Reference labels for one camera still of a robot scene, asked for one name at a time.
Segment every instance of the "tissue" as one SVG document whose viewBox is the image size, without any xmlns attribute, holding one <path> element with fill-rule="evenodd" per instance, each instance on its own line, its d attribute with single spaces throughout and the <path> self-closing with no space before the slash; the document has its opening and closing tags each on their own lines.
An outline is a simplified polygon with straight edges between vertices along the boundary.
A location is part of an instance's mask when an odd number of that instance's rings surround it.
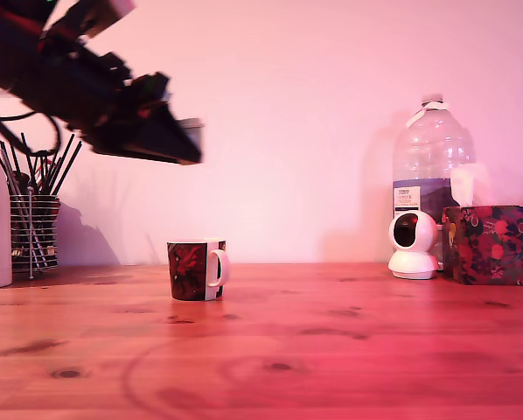
<svg viewBox="0 0 523 420">
<path fill-rule="evenodd" d="M 495 203 L 489 172 L 484 164 L 464 164 L 450 174 L 452 198 L 461 207 Z"/>
</svg>

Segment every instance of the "wooden table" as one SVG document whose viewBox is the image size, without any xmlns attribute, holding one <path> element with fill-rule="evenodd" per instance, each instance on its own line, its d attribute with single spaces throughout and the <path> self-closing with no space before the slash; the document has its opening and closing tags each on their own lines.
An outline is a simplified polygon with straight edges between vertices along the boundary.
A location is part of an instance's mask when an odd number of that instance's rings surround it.
<svg viewBox="0 0 523 420">
<path fill-rule="evenodd" d="M 523 420 L 523 287 L 384 264 L 234 265 L 224 299 L 166 267 L 0 290 L 0 420 Z"/>
</svg>

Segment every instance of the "camera lens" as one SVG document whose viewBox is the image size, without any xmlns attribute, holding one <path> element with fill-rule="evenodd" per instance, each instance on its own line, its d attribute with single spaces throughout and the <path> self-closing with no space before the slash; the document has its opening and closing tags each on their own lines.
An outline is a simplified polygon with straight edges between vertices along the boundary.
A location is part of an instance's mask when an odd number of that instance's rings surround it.
<svg viewBox="0 0 523 420">
<path fill-rule="evenodd" d="M 418 217 L 416 214 L 403 214 L 394 226 L 394 240 L 402 247 L 410 247 L 415 243 L 415 228 Z"/>
</svg>

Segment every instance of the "bottle cap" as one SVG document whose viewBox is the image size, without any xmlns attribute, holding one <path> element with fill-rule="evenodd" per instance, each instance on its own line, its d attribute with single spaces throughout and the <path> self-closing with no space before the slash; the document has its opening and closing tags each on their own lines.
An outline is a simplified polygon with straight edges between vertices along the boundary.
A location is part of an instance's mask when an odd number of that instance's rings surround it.
<svg viewBox="0 0 523 420">
<path fill-rule="evenodd" d="M 443 94 L 424 94 L 421 98 L 421 106 L 427 105 L 429 102 L 444 103 Z"/>
</svg>

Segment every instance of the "mug handle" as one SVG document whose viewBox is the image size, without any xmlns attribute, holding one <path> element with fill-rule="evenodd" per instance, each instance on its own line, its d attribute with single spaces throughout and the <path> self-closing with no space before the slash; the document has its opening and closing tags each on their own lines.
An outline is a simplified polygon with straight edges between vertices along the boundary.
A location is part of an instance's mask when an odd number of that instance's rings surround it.
<svg viewBox="0 0 523 420">
<path fill-rule="evenodd" d="M 211 251 L 209 253 L 209 256 L 211 256 L 212 254 L 214 254 L 220 261 L 220 277 L 215 278 L 214 281 L 208 281 L 207 286 L 220 287 L 224 284 L 227 284 L 228 279 L 230 277 L 230 261 L 228 261 L 227 253 L 222 249 L 215 249 Z"/>
</svg>

